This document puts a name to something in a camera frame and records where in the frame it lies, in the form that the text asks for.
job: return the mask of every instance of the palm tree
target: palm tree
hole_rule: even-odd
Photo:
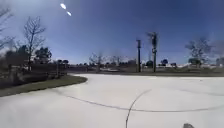
[[[65,74],[67,75],[67,70],[66,69],[68,68],[67,65],[68,65],[69,61],[68,60],[63,60],[62,63],[65,65]]]
[[[151,38],[152,41],[152,54],[153,54],[153,72],[156,72],[156,53],[157,53],[157,45],[158,45],[158,34],[156,32],[147,33],[147,35]]]
[[[59,73],[59,72],[60,72],[59,69],[60,69],[60,64],[61,64],[61,63],[62,63],[62,60],[57,60],[57,77],[58,77],[58,78],[59,78],[59,76],[60,76],[60,75],[59,75],[59,74],[60,74],[60,73]]]
[[[168,60],[167,59],[161,60],[161,64],[162,66],[166,66],[168,64]]]
[[[137,60],[137,71],[141,72],[141,40],[137,40],[137,49],[138,49],[138,60]]]

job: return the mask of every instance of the lawn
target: lawn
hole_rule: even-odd
[[[0,97],[25,93],[30,91],[44,90],[49,88],[56,88],[66,85],[73,85],[86,82],[87,78],[79,76],[64,76],[60,79],[47,80],[43,82],[29,83],[17,87],[0,90]]]

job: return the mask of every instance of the street lamp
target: street lamp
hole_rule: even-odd
[[[141,40],[137,41],[138,59],[137,59],[137,72],[141,72]]]

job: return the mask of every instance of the bush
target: bush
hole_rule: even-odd
[[[153,68],[153,61],[147,61],[147,63],[146,63],[146,66],[148,67],[148,68]]]
[[[13,85],[13,86],[18,86],[18,85],[22,84],[22,81],[19,78],[19,75],[17,72],[12,72],[9,76],[9,80],[10,80],[11,85]]]
[[[45,81],[47,79],[48,79],[48,76],[45,74],[41,74],[41,75],[28,74],[23,76],[23,84]]]
[[[29,83],[29,84],[25,84],[18,87],[13,87],[10,89],[0,90],[0,97],[19,94],[19,93],[25,93],[30,91],[38,91],[38,90],[44,90],[49,88],[73,85],[73,84],[83,83],[86,80],[87,80],[86,78],[78,77],[78,76],[64,76],[61,79],[57,79],[57,80],[47,80],[44,82]]]
[[[52,79],[55,79],[56,77],[57,77],[56,75],[49,75],[48,79],[52,80]]]
[[[1,79],[0,78],[0,89],[9,88],[11,87],[11,83],[9,79]]]

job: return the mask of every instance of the sky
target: sky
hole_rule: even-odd
[[[136,39],[142,41],[142,59],[151,56],[146,32],[157,32],[158,61],[186,63],[185,45],[206,36],[211,42],[223,40],[223,0],[0,0],[14,14],[4,35],[24,41],[23,26],[29,16],[41,17],[47,28],[44,46],[53,59],[70,63],[89,62],[92,53],[106,57],[136,58]],[[60,4],[64,3],[69,16]]]

